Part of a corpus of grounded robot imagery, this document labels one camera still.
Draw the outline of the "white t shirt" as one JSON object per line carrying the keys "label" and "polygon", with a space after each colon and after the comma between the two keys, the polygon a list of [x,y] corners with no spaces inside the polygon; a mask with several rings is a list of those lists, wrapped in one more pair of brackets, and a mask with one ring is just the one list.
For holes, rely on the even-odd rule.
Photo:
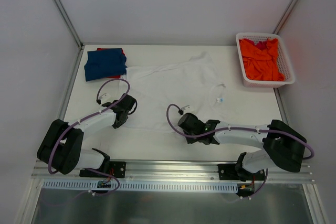
{"label": "white t shirt", "polygon": [[124,124],[126,128],[171,133],[166,109],[172,103],[180,108],[189,106],[202,121],[223,121],[227,115],[225,85],[207,53],[182,63],[128,67],[123,78],[130,84],[129,95],[138,103]]}

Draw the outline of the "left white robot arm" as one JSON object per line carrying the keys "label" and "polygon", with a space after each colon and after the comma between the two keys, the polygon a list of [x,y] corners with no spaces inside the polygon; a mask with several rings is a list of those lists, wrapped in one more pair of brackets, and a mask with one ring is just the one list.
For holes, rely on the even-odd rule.
{"label": "left white robot arm", "polygon": [[105,128],[121,127],[137,106],[137,100],[125,94],[122,100],[106,102],[98,113],[77,122],[54,120],[37,151],[37,158],[47,164],[52,173],[67,175],[78,168],[80,177],[124,177],[124,172],[117,168],[125,168],[125,162],[115,165],[108,154],[96,148],[84,150],[82,143]]}

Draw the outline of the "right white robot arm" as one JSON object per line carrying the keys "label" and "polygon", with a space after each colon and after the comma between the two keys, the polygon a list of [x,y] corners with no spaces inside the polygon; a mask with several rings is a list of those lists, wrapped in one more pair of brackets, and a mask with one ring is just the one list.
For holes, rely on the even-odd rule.
{"label": "right white robot arm", "polygon": [[255,152],[241,153],[229,168],[220,168],[220,179],[263,180],[266,169],[274,167],[298,173],[308,147],[306,139],[281,120],[272,120],[268,125],[239,126],[219,120],[202,122],[197,116],[185,113],[177,125],[189,144],[238,144],[256,148]]}

